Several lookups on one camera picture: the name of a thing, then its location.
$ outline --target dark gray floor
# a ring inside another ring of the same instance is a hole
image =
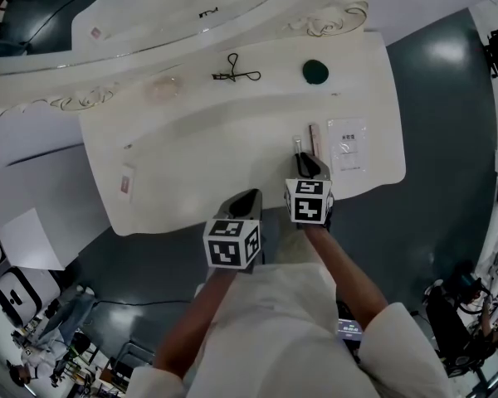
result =
[[[334,206],[332,233],[390,301],[420,307],[422,291],[463,260],[476,261],[491,215],[496,115],[470,13],[447,17],[388,48],[397,86],[407,174]],[[207,267],[203,226],[166,235],[112,230],[71,265],[102,299],[190,299]],[[276,210],[266,211],[266,253],[276,246]],[[184,304],[101,304],[85,327],[114,356],[130,338],[154,349]]]
[[[29,41],[53,13],[70,1],[12,0],[4,14],[1,38],[13,42]],[[60,10],[33,38],[28,53],[70,50],[72,20],[95,1],[75,0]]]

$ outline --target dark green round object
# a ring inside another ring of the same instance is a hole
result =
[[[312,59],[302,67],[302,75],[308,84],[323,84],[329,77],[329,69],[324,63]]]

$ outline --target person's arm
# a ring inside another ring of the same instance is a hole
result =
[[[190,304],[183,318],[159,346],[155,355],[155,368],[184,378],[236,274],[235,270],[214,272]]]
[[[388,306],[388,301],[325,228],[305,226],[305,233],[332,275],[339,296],[365,330]]]
[[[483,302],[483,309],[481,310],[481,331],[483,332],[483,337],[487,337],[492,333],[491,329],[491,318],[489,317],[489,300]]]

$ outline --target white vanity table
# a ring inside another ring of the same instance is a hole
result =
[[[230,70],[258,70],[259,81],[213,80]],[[309,85],[301,67],[325,63],[329,79]],[[174,77],[177,96],[154,103],[150,83]],[[333,193],[345,199],[405,175],[403,138],[393,74],[381,36],[299,36],[207,55],[119,91],[81,115],[81,128],[96,184],[119,235],[164,233],[210,218],[219,204],[259,188],[264,207],[283,206],[292,137],[310,149],[308,125],[320,126],[329,166],[330,119],[363,119],[366,167],[333,172]],[[122,166],[134,168],[130,202],[119,199]]]

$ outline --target white table top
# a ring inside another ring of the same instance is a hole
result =
[[[329,119],[363,119],[367,169],[333,173],[335,199],[383,184],[406,172],[393,73],[376,32],[299,36],[244,46],[237,72],[259,70],[261,80],[215,81],[228,72],[230,51],[177,66],[118,92],[81,115],[90,165],[110,222],[119,235],[164,233],[211,218],[232,195],[257,187],[264,207],[285,205],[292,137],[310,150],[308,125],[320,126],[329,166]],[[301,68],[309,59],[327,65],[323,85],[309,85]],[[153,80],[177,77],[178,96],[155,104]],[[130,202],[118,197],[123,164],[135,168]]]

